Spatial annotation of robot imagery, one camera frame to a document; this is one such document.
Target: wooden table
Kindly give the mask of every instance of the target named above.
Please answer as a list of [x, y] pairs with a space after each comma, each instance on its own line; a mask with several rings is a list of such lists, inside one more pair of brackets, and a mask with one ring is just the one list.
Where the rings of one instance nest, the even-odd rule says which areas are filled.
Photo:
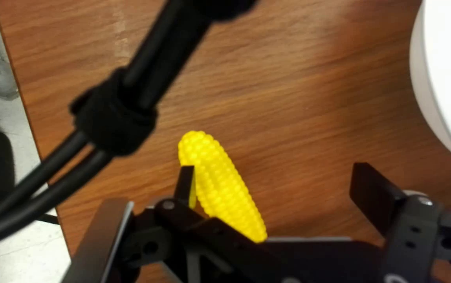
[[[73, 131], [70, 103], [128, 63], [162, 4], [0, 0], [43, 156]], [[451, 155], [411, 85], [417, 8], [414, 0], [261, 0], [247, 18], [214, 27], [164, 100], [143, 150], [60, 207], [71, 252], [103, 200], [131, 199], [143, 211], [173, 192], [176, 144], [192, 129], [231, 153], [272, 236], [348, 235], [379, 244], [349, 199], [357, 161], [451, 208]]]

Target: gray floor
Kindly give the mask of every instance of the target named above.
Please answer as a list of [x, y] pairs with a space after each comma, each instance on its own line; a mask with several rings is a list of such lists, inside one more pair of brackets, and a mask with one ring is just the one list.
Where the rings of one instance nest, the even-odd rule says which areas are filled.
[[[2, 37], [0, 54], [7, 59]], [[11, 140], [19, 181], [40, 164], [21, 98], [0, 100], [0, 129]], [[0, 243], [0, 283], [60, 282], [68, 266], [70, 255], [59, 225], [35, 222]]]

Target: black cable tie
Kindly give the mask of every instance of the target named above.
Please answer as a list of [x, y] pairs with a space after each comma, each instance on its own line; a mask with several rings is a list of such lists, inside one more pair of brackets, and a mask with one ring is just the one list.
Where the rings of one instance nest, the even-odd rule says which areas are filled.
[[99, 150], [112, 156], [129, 156], [137, 151], [156, 128], [154, 109], [139, 111], [125, 106], [120, 96], [125, 70], [118, 70], [110, 79], [88, 90], [71, 106], [76, 115], [76, 128]]

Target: wood grain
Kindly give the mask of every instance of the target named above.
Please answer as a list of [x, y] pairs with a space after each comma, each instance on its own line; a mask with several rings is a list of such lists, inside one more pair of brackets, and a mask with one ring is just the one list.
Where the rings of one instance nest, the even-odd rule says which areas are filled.
[[[162, 0], [0, 0], [0, 24], [43, 156], [73, 131], [70, 103], [125, 65]], [[217, 26], [161, 106], [156, 134], [60, 207], [71, 252], [106, 199], [142, 211], [172, 194], [176, 144], [216, 136], [246, 177], [272, 236], [381, 244], [349, 199], [352, 164], [451, 208], [451, 155], [409, 79], [412, 0], [261, 0]], [[150, 273], [150, 282], [162, 282]], [[451, 271], [444, 274], [451, 282]]]

